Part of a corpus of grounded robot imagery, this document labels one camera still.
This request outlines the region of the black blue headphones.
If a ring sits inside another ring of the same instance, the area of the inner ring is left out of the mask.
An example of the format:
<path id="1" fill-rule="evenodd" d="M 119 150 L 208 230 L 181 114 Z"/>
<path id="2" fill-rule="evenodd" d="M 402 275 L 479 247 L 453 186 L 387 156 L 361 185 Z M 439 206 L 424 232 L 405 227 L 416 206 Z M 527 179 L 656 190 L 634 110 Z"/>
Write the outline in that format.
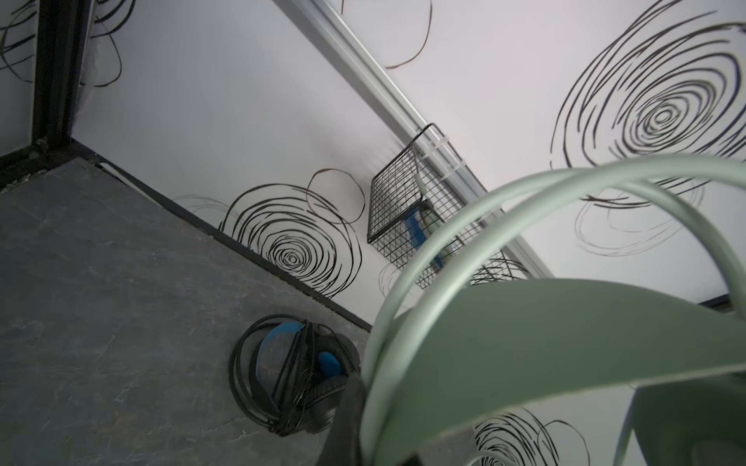
<path id="1" fill-rule="evenodd" d="M 329 326 L 288 314 L 253 323 L 234 345 L 228 385 L 251 421 L 279 437 L 330 425 L 351 376 L 355 344 Z"/>

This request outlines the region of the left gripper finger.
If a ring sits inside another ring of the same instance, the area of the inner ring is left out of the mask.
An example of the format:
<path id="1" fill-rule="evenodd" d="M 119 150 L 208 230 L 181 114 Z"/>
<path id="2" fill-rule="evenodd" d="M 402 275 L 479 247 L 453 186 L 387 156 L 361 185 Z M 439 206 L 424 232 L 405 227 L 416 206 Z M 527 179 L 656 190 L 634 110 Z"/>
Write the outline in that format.
<path id="1" fill-rule="evenodd" d="M 364 384 L 353 374 L 343 390 L 317 466 L 357 466 L 361 462 L 359 431 L 364 410 Z"/>

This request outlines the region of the mint green headphones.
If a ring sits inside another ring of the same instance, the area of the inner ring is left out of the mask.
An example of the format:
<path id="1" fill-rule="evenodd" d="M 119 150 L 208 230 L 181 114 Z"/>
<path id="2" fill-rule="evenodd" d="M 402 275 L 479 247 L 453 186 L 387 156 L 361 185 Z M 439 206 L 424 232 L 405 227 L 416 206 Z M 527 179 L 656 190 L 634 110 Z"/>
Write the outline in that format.
<path id="1" fill-rule="evenodd" d="M 657 180 L 743 188 L 733 160 L 665 155 L 532 175 L 468 205 L 399 276 L 363 359 L 366 465 L 396 465 L 429 442 L 514 407 L 622 384 L 636 387 L 616 459 L 634 437 L 651 465 L 687 465 L 704 443 L 745 445 L 745 269 L 719 231 Z M 650 289 L 544 279 L 472 285 L 525 229 L 604 188 L 682 223 L 710 254 L 736 312 Z"/>

